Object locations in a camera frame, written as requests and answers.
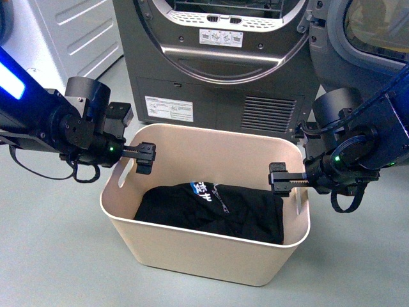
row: sticker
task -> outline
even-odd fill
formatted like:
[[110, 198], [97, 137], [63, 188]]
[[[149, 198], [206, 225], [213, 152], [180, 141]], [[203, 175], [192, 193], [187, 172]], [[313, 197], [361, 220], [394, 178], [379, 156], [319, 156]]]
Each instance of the sticker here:
[[243, 45], [243, 32], [200, 29], [199, 43], [241, 48]]
[[193, 122], [192, 102], [151, 96], [145, 96], [145, 102], [148, 116]]

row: dryer vent grille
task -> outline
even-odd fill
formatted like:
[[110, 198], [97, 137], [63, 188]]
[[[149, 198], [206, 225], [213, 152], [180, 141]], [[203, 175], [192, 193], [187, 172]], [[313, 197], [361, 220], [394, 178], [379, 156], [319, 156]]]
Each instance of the dryer vent grille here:
[[286, 133], [296, 100], [246, 96], [242, 128]]

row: printed logo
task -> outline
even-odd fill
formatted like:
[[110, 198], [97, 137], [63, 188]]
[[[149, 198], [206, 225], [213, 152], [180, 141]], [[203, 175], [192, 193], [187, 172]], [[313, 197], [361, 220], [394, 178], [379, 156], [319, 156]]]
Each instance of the printed logo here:
[[212, 197], [207, 193], [206, 185], [203, 182], [191, 182], [190, 186], [196, 195], [202, 197], [204, 200], [212, 201]]

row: washing machine door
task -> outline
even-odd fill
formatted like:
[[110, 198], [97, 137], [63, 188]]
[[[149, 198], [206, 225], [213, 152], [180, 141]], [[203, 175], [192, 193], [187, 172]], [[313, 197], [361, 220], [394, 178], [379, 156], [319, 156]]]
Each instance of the washing machine door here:
[[310, 0], [311, 58], [323, 87], [369, 98], [408, 61], [409, 0]]

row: black cable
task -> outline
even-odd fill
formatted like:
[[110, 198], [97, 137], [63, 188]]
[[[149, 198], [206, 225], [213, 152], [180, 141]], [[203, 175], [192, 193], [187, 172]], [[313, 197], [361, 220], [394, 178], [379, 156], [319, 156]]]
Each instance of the black cable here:
[[338, 213], [351, 213], [354, 212], [355, 210], [358, 209], [363, 197], [364, 197], [364, 193], [365, 193], [365, 188], [368, 185], [368, 183], [364, 182], [362, 184], [359, 184], [357, 187], [357, 193], [355, 195], [355, 197], [353, 198], [352, 204], [350, 205], [350, 207], [348, 209], [343, 210], [339, 204], [338, 204], [338, 200], [337, 200], [337, 195], [338, 193], [335, 191], [331, 192], [331, 205], [332, 208], [334, 208], [334, 210]]
[[69, 176], [67, 176], [67, 177], [64, 177], [64, 178], [48, 177], [48, 176], [45, 176], [45, 175], [43, 175], [43, 174], [37, 173], [36, 171], [33, 171], [33, 170], [29, 169], [28, 167], [24, 166], [23, 164], [21, 164], [21, 162], [17, 159], [17, 156], [16, 156], [15, 153], [16, 153], [16, 148], [15, 148], [14, 146], [11, 146], [11, 145], [10, 145], [10, 155], [11, 155], [12, 159], [14, 160], [14, 162], [16, 162], [16, 163], [17, 163], [19, 166], [21, 166], [22, 168], [28, 170], [30, 173], [33, 173], [33, 174], [35, 174], [35, 175], [38, 175], [38, 176], [43, 177], [43, 178], [46, 178], [46, 179], [51, 179], [51, 180], [66, 180], [66, 179], [69, 179], [69, 178], [73, 177], [73, 176], [76, 174], [76, 172], [77, 172], [77, 170], [76, 170], [71, 164], [68, 163], [68, 165], [72, 168], [72, 173], [71, 173], [71, 175], [69, 175]]
[[95, 170], [95, 175], [93, 178], [91, 179], [78, 179], [77, 177], [77, 173], [78, 173], [78, 163], [77, 162], [72, 162], [67, 160], [67, 163], [75, 170], [74, 174], [73, 174], [73, 178], [76, 182], [80, 183], [80, 184], [91, 184], [93, 182], [96, 182], [100, 176], [101, 176], [101, 171], [100, 168], [97, 164], [90, 164], [90, 166], [94, 167]]
[[78, 174], [78, 162], [76, 161], [71, 161], [70, 156], [67, 157], [66, 163], [69, 165], [69, 167], [72, 168], [72, 173], [64, 178], [55, 178], [55, 177], [48, 177], [45, 176], [43, 174], [37, 173], [36, 171], [33, 171], [31, 169], [29, 169], [28, 167], [24, 166], [23, 164], [21, 164], [21, 162], [17, 159], [16, 156], [16, 148], [14, 146], [10, 145], [10, 155], [12, 157], [12, 159], [14, 160], [14, 162], [16, 162], [19, 166], [21, 166], [22, 168], [28, 170], [30, 173], [33, 173], [35, 175], [38, 175], [40, 177], [46, 178], [46, 179], [51, 179], [51, 180], [66, 180], [69, 178], [73, 178], [76, 182], [80, 183], [80, 184], [90, 184], [92, 182], [96, 182], [100, 176], [101, 176], [101, 171], [100, 168], [98, 167], [98, 165], [96, 164], [91, 164], [92, 167], [94, 167], [95, 170], [95, 175], [93, 178], [88, 179], [88, 180], [83, 180], [83, 179], [78, 179], [77, 174]]

